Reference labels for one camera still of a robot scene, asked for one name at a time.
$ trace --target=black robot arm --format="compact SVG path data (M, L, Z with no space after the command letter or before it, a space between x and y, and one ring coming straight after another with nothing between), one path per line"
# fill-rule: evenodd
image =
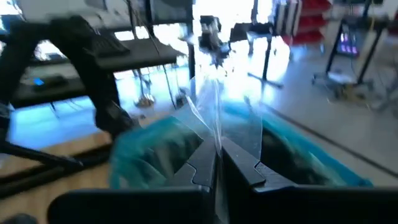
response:
M9 111L5 108L17 91L20 79L41 40L51 41L75 67L96 108L97 127L116 136L135 125L119 107L113 74L102 70L91 53L90 35L94 33L90 25L85 23L81 17L58 19L50 24L21 22L11 27L8 36L3 36L8 44L0 56L0 118L3 120L0 121L0 135L3 135L0 141L8 130Z

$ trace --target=black tripod leg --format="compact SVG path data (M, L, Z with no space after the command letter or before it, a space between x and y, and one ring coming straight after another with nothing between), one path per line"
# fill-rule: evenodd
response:
M81 162L72 158L54 156L45 152L10 144L8 142L0 146L0 152L24 159L39 161L43 164L48 164L51 166L80 167L83 165Z

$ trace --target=table leg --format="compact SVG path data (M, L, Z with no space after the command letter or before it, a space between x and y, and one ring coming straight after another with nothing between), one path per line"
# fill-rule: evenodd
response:
M195 49L192 45L188 44L188 67L189 78L195 77Z
M267 79L268 73L268 63L269 57L271 56L271 44L272 44L272 37L267 37L267 50L266 50L266 61L264 62L264 69L262 71L262 81L266 84L270 84L276 88L283 88L284 86L280 83L272 82Z

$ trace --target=wooden surface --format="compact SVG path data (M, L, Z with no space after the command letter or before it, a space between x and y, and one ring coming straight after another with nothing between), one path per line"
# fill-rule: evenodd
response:
M165 114L157 114L156 117L142 120L140 122L141 126L145 127L151 122L164 117ZM56 155L71 155L102 146L109 143L109 141L107 134L96 133L86 138L51 146L43 150ZM36 164L36 162L27 159L10 157L0 169L0 176L8 175ZM0 222L17 213L26 213L36 217L40 224L47 223L47 208L54 198L75 189L107 188L108 172L109 164L103 164L6 198L0 201Z

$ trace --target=black metal frame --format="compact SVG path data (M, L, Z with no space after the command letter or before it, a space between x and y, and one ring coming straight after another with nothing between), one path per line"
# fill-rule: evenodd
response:
M252 21L252 23L256 23L257 14L258 14L258 7L259 7L259 0L254 0L253 1L253 8L252 8L252 11L251 11L251 21ZM269 34L269 35L266 35L266 37L267 37L267 50L266 50L266 59L264 61L264 68L262 69L262 77L259 78L256 75L253 75L251 73L248 73L248 75L250 77L253 77L253 78L256 78L256 79L260 80L263 84L269 84L269 85L271 85L273 87L281 89L281 88L284 87L282 84L277 83L277 82L273 82L273 81L269 81L267 79L268 64L269 64L269 58L271 56L271 46L272 46L273 35Z
M341 20L340 26L339 26L339 29L338 29L338 33L337 33L337 36L336 36L336 39L335 39L335 43L333 44L333 49L332 49L331 54L330 54L329 59L328 59L328 63L327 63L327 66L326 66L326 71L325 71L325 73L323 75L317 75L317 74L314 75L313 78L312 78L312 83L313 84L315 83L315 80L317 78L321 78L321 77L328 78L328 73L331 70L331 66L333 64L333 61L334 61L336 55L339 54L339 52L338 52L338 44L340 42L340 35L343 32L343 27L344 26L348 26L349 28L352 27L354 29L369 29L369 27L373 26L374 30L376 31L376 38L374 39L374 41L372 43L371 49L370 49L368 55L366 56L365 64L362 66L361 71L359 72L359 76L358 76L358 78L356 80L356 83L354 83L353 86L360 86L360 85L363 85L363 84L365 84L365 85L369 84L368 82L364 82L364 80L363 80L364 76L366 74L366 71L368 70L370 61L373 58L374 52L375 52L376 47L377 47L377 45L379 43L379 40L380 40L380 36L381 36L383 30L386 29L388 27L388 25L389 25L389 21L386 21L386 20L373 21L373 25L371 25L372 22L369 22L369 18L368 18L368 12L369 12L369 8L370 8L371 4L372 4L371 0L367 0L366 1L362 17L360 17L360 18L347 17L347 18L344 18L344 19Z
M110 144L94 148L69 158L23 148L9 143L6 143L3 148L11 151L11 155L39 161L42 164L16 172L15 174L1 177L0 199L105 163L111 152Z

